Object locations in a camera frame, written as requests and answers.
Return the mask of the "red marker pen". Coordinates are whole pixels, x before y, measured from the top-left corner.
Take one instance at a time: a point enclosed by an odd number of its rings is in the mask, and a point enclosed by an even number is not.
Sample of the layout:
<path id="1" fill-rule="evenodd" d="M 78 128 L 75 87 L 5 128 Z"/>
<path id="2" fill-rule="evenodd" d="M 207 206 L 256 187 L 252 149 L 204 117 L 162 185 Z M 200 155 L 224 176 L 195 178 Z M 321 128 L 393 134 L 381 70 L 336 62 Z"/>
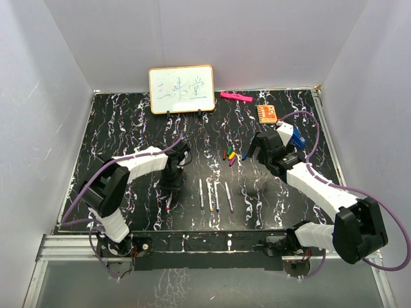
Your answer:
<path id="1" fill-rule="evenodd" d="M 167 212 L 170 210 L 170 205 L 171 205 L 172 199 L 173 199 L 173 193 L 171 192 L 170 196 L 169 196 L 169 198 L 167 199 L 167 202 L 166 202 L 166 208 L 165 209 L 166 209 Z"/>

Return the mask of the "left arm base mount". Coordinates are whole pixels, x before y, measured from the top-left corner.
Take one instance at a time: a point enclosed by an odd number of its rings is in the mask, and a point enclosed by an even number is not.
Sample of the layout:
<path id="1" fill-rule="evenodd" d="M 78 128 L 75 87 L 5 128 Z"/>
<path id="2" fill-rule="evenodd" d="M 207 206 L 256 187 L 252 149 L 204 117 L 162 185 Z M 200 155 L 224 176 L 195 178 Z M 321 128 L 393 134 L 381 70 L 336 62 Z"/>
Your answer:
<path id="1" fill-rule="evenodd" d="M 153 254 L 153 241 L 151 237 L 127 235 L 120 243 L 109 239 L 106 235 L 97 235 L 97 252 L 101 257 L 129 258 L 131 261 L 149 258 Z"/>

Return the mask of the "green marker pen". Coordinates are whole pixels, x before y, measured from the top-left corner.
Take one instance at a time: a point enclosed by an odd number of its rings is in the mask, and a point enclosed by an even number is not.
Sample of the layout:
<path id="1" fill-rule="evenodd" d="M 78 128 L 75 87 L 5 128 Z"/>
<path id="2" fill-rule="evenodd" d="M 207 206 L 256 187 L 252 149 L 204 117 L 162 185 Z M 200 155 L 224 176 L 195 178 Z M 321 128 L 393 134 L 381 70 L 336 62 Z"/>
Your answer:
<path id="1" fill-rule="evenodd" d="M 203 194 L 203 186 L 202 186 L 202 179 L 200 178 L 198 181 L 199 184 L 199 195 L 200 195 L 200 208 L 204 210 L 204 194 Z"/>

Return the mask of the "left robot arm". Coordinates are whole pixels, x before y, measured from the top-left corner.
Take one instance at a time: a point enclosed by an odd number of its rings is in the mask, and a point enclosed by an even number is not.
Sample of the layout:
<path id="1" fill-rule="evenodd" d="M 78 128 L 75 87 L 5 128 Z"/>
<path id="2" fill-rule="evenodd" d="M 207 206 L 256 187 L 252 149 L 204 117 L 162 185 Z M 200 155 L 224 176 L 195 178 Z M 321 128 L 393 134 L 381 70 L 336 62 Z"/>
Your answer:
<path id="1" fill-rule="evenodd" d="M 159 185 L 167 191 L 178 191 L 182 186 L 184 166 L 191 161 L 188 143 L 181 139 L 164 150 L 150 146 L 130 156 L 104 159 L 99 156 L 94 168 L 78 182 L 74 191 L 96 215 L 111 240 L 110 248 L 119 256 L 132 250 L 129 228 L 119 209 L 127 185 L 137 178 L 159 171 Z"/>

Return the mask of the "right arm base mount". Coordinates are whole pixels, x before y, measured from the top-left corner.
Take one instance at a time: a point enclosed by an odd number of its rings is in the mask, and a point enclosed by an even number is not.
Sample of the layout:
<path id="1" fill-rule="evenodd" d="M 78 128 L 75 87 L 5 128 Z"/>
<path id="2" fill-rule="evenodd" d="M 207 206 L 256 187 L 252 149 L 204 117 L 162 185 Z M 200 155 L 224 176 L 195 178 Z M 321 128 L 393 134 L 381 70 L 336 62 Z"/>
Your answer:
<path id="1" fill-rule="evenodd" d="M 309 261 L 313 255 L 313 250 L 304 247 L 292 235 L 268 235 L 259 240 L 254 245 L 254 251 L 261 251 L 269 257 L 290 257 L 297 256 L 297 261 Z"/>

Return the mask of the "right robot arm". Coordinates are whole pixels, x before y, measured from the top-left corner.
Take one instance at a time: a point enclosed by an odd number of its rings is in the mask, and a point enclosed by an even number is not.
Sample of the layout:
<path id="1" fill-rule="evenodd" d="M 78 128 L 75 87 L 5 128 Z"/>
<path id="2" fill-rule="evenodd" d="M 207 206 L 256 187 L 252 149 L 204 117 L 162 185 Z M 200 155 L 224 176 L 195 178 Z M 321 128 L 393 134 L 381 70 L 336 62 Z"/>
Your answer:
<path id="1" fill-rule="evenodd" d="M 275 243 L 299 255 L 311 247 L 327 249 L 347 263 L 355 264 L 388 243 L 388 236 L 378 202 L 360 199 L 316 172 L 310 172 L 301 153 L 293 153 L 280 131 L 258 132 L 247 152 L 256 157 L 272 175 L 296 188 L 331 218 L 332 224 L 303 221 L 286 231 Z"/>

